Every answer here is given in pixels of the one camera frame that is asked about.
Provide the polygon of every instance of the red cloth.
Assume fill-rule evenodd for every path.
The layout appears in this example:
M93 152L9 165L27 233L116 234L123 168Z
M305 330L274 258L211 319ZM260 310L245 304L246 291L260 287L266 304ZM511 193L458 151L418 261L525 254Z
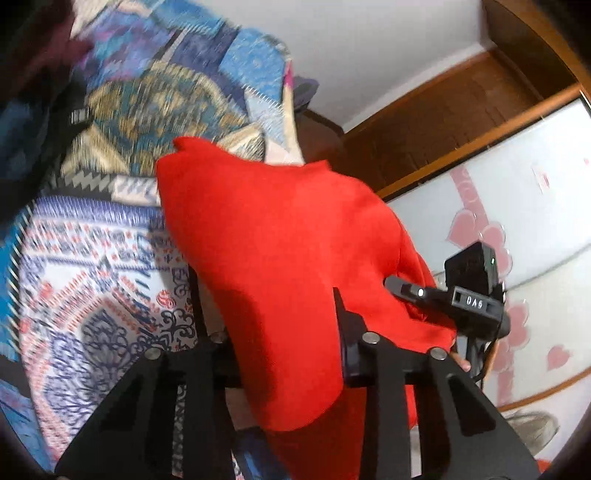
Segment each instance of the red cloth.
M448 319L425 322L383 286L392 274L432 286L427 266L388 206L326 162L273 167L198 138L175 145L156 165L164 216L222 312L256 419L295 480L357 478L365 392L343 388L333 287L398 346L449 349Z

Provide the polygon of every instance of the white wall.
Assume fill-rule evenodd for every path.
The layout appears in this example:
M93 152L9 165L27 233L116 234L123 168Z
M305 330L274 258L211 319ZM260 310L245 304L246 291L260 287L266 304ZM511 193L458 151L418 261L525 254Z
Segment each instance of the white wall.
M480 0L199 2L282 39L320 82L311 107L345 130L483 50Z

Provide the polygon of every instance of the patterned blanket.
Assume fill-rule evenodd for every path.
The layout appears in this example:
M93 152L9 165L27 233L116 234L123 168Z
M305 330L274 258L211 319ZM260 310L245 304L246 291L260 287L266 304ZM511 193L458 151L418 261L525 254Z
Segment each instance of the patterned blanket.
M200 136L246 161L303 164L280 41L187 0L107 3L89 2L98 14L79 18L90 20L80 35L95 44L76 66L92 126L0 248L0 362L9 365L0 408L47 470L148 348L196 344L189 269L153 178L172 139ZM6 378L23 367L30 392ZM182 389L178 397L182 411ZM171 466L179 476L181 435ZM237 478L241 467L235 460Z

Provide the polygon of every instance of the metal screw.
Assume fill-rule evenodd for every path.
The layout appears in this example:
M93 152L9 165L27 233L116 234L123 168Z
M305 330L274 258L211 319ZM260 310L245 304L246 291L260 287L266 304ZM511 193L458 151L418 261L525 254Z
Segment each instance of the metal screw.
M217 344L217 345L221 345L222 343L224 343L227 339L228 339L228 334L225 332L225 330L222 330L221 332L213 332L210 336L209 339Z
M447 358L447 352L438 346L431 348L431 350L429 350L429 355L431 355L435 360L445 360Z
M146 350L145 356L148 360L156 360L160 357L160 353L160 348L156 348L155 346L153 346L152 348L148 348Z
M361 339L365 343L370 343L371 345L375 345L379 342L379 335L375 332L365 332Z

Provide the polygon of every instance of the wooden trim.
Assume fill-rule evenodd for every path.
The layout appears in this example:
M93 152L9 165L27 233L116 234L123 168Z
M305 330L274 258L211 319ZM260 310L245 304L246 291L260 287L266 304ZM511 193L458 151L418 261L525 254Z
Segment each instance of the wooden trim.
M379 112L376 112L375 114L370 116L367 120L364 120L359 125L352 128L351 130L349 130L347 133L345 133L345 139L349 140L349 139L357 136L363 130L371 127L375 122L379 121L381 118L388 115L391 110L398 108L403 103L408 102L412 98L423 93L428 88L431 88L433 85L436 85L439 82L442 82L443 80L448 79L449 77L457 74L458 72L461 72L462 70L467 69L468 67L474 65L475 63L478 63L478 62L486 59L490 55L491 54L487 51L479 53L478 55L475 55L472 58L469 58L468 60L463 61L462 63L459 63L458 65L455 65L454 67L450 68L449 70L446 70L445 72L437 75L435 78L432 78L428 82L425 82L422 85L419 85L414 90L411 90L406 95L403 95L399 99L394 100L388 106L382 108Z
M516 408L525 407L526 405L530 405L534 402L543 400L545 398L548 398L548 397L554 395L555 393L561 392L561 391L565 390L566 388L571 387L576 382L584 379L585 377L588 377L590 374L591 374L591 367L589 367L586 370L583 370L578 375L575 375L574 377L569 378L567 381L562 382L560 385L556 385L555 387L552 387L546 391L543 391L542 393L532 395L531 397L524 398L523 400L519 400L519 401L516 401L513 403L508 403L507 405L503 405L502 407L499 407L498 410L499 411L515 410Z
M591 91L591 74L551 20L532 0L495 0L529 26L564 62L584 90Z
M505 52L503 52L500 48L495 48L491 50L491 55L494 56L500 63L502 63L505 67L507 67L513 74L519 78L519 81L527 87L527 89L535 96L535 98L542 102L544 97L538 91L538 89L531 83L528 77L526 77L525 73L521 71L519 65L517 65L513 60L511 60Z
M536 106L530 108L524 113L512 118L508 122L505 122L501 126L490 130L481 137L467 143L453 152L449 152L438 158L436 161L426 165L419 170L406 175L404 178L395 181L378 192L378 196L385 201L393 198L395 193L399 193L402 190L407 190L409 187L416 186L419 182L425 181L437 174L442 173L455 164L465 161L466 157L474 155L479 151L482 151L487 146L496 143L507 136L513 134L515 131L521 130L528 125L534 123L539 118L548 115L555 110L558 110L562 106L569 102L572 102L582 94L582 89L579 84L573 85L562 92L538 103Z
M345 134L342 126L334 123L332 120L329 120L325 116L322 116L319 113L316 113L314 110L310 110L308 108L308 109L304 110L302 115L308 117L309 119L313 120L314 122L318 122L318 123L324 125L325 127L330 128L339 137L342 137Z

